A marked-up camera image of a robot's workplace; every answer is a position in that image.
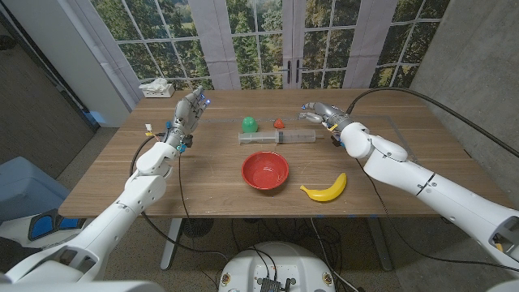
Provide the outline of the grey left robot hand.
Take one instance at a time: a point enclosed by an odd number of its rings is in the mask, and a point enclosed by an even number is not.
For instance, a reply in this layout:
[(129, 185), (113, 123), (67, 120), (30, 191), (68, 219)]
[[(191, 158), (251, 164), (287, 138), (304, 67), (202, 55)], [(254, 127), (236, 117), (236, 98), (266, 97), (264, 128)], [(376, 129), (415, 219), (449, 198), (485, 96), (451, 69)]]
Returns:
[(192, 133), (211, 101), (204, 95), (200, 85), (193, 92), (182, 98), (175, 107), (173, 118), (168, 121), (163, 142), (183, 152), (192, 145)]

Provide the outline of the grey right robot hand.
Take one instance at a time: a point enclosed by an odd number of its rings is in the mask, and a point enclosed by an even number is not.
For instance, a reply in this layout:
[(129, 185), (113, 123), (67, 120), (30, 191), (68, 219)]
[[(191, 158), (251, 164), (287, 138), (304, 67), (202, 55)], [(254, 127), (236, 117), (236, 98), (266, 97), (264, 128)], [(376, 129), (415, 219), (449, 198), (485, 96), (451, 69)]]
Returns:
[(337, 108), (323, 102), (308, 102), (302, 106), (304, 112), (300, 113), (300, 119), (320, 123), (329, 131), (341, 133), (347, 126), (353, 123), (350, 116)]

